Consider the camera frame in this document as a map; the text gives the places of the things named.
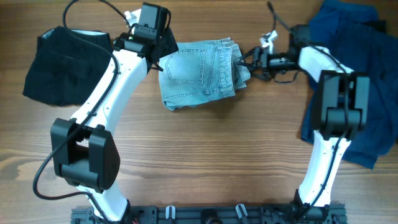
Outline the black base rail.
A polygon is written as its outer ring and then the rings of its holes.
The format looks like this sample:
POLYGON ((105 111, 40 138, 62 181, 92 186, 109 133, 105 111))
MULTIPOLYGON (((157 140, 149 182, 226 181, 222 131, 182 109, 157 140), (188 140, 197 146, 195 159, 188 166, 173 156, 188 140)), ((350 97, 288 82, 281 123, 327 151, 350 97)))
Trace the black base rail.
POLYGON ((287 204, 265 204, 230 207, 131 207, 122 223, 140 224, 191 224, 191 223, 339 223, 347 224, 343 204, 313 207, 302 219, 296 221, 287 204))

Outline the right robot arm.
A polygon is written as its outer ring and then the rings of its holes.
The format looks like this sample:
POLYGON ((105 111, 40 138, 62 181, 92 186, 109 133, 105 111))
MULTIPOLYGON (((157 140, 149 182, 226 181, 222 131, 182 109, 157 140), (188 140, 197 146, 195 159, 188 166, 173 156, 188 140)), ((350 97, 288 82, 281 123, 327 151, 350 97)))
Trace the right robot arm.
POLYGON ((342 157, 366 124, 370 80, 365 73, 342 65, 322 43, 314 41, 308 25, 288 31, 287 52, 273 51, 277 38, 273 30, 236 64, 250 72, 261 71, 257 78, 264 81, 296 70, 317 83, 310 112, 312 155, 303 182, 282 214, 291 223, 321 223, 331 215, 331 188, 342 157))

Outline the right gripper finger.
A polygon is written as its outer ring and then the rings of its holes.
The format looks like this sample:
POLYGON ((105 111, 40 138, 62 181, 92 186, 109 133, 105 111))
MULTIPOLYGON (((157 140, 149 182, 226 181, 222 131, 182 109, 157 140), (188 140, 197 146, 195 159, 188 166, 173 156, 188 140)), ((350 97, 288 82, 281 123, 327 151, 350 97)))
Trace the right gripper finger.
POLYGON ((253 63, 246 63, 246 62, 239 61, 239 60, 236 60, 234 63, 235 63, 235 66, 238 69, 239 74, 242 77, 250 77, 251 76, 251 72, 253 72, 253 71, 258 69, 258 66, 256 64, 253 64, 253 63))
POLYGON ((236 59, 237 62, 245 62, 247 58, 251 57, 252 62, 258 61, 258 47, 254 47, 251 50, 249 50, 247 53, 243 54, 240 56, 238 59, 236 59))

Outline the light blue denim shorts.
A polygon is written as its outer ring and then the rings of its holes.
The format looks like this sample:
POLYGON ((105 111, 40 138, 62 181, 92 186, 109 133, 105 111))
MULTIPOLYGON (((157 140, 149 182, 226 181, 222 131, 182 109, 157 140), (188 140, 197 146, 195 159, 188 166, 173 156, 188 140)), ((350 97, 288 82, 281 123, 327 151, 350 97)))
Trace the light blue denim shorts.
POLYGON ((231 38, 179 42, 178 51, 160 59, 162 102, 170 111, 232 97, 246 87, 235 61, 242 56, 231 38))

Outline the dark blue garment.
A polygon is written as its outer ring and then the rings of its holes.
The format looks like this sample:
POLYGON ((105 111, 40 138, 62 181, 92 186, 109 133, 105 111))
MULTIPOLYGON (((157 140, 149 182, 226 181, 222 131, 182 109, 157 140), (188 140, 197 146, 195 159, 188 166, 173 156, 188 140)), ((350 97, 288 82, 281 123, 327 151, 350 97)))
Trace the dark blue garment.
POLYGON ((373 169, 397 141, 397 38, 375 7, 325 0, 309 22, 311 39, 337 60, 370 78, 368 116, 343 159, 373 169))

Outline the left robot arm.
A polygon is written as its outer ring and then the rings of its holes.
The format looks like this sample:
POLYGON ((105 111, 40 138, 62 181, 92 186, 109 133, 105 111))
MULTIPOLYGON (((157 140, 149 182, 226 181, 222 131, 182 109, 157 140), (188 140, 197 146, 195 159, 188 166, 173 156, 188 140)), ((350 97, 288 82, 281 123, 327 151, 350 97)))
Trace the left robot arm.
POLYGON ((92 205, 88 221, 132 223, 129 200, 116 182, 120 156, 113 133, 126 104, 159 59, 178 50, 170 29, 171 12, 143 3, 128 13, 129 30, 114 41, 111 60, 101 80, 68 120, 56 119, 50 135, 56 176, 85 195, 92 205))

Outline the black folded shorts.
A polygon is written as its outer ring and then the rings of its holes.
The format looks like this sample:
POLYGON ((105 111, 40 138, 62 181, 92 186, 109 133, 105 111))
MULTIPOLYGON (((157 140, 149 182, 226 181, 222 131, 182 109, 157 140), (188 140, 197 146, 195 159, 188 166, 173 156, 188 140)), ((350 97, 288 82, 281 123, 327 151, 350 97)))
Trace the black folded shorts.
POLYGON ((37 38, 22 94, 48 105, 82 105, 105 73, 112 52, 108 33, 58 26, 37 38))

